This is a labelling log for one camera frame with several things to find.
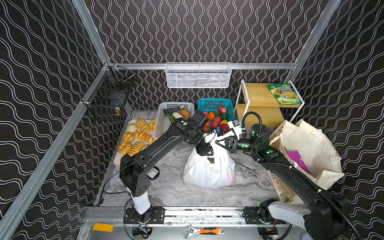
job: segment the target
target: teal plastic basket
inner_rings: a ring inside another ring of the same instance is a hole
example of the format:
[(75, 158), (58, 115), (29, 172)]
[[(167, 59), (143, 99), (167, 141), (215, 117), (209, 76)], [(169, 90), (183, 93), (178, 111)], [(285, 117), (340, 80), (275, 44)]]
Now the teal plastic basket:
[(198, 110), (200, 112), (213, 112), (217, 111), (219, 107), (224, 106), (227, 109), (228, 121), (236, 119), (235, 111), (233, 109), (233, 102), (227, 98), (200, 98), (198, 102)]

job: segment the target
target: wooden shelf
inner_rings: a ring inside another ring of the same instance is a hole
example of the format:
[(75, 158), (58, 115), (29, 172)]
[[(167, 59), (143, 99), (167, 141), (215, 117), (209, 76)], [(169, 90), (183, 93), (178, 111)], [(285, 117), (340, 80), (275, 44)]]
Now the wooden shelf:
[(268, 89), (268, 85), (271, 85), (271, 83), (246, 83), (245, 85), (250, 100), (249, 107), (298, 108), (301, 105), (280, 105), (279, 101)]
[[(238, 103), (237, 105), (237, 113), (239, 115), (239, 120), (244, 115), (245, 104)], [(263, 121), (263, 125), (267, 127), (278, 127), (282, 122), (284, 122), (283, 115), (280, 112), (279, 108), (265, 108), (265, 107), (249, 107), (247, 112), (255, 112), (260, 115)], [(249, 115), (245, 121), (246, 126), (252, 126), (254, 124), (258, 124), (259, 120), (254, 115)]]

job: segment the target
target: yellow and green package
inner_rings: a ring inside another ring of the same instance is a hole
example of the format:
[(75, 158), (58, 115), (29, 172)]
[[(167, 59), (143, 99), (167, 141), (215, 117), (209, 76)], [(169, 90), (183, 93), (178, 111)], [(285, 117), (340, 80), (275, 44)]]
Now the yellow and green package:
[(280, 102), (280, 105), (301, 103), (299, 96), (289, 86), (289, 83), (268, 85), (268, 89)]

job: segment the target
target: purple package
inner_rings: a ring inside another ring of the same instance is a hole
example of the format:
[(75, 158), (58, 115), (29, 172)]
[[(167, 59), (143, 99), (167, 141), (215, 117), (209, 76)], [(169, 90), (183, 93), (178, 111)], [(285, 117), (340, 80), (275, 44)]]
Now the purple package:
[(301, 167), (302, 170), (306, 171), (308, 174), (311, 174), (311, 172), (309, 171), (309, 169), (305, 165), (305, 163), (304, 163), (303, 159), (301, 158), (298, 151), (288, 152), (287, 155), (292, 161), (297, 163), (297, 165), (299, 165), (299, 167)]

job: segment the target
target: label sticker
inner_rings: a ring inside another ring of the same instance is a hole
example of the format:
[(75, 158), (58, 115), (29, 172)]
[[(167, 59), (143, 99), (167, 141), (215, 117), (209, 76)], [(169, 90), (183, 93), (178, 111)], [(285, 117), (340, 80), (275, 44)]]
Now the label sticker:
[(153, 168), (149, 171), (149, 173), (148, 173), (147, 175), (148, 175), (148, 177), (150, 177), (150, 178), (154, 178), (158, 172), (159, 172), (159, 171), (157, 171), (157, 170), (153, 167)]

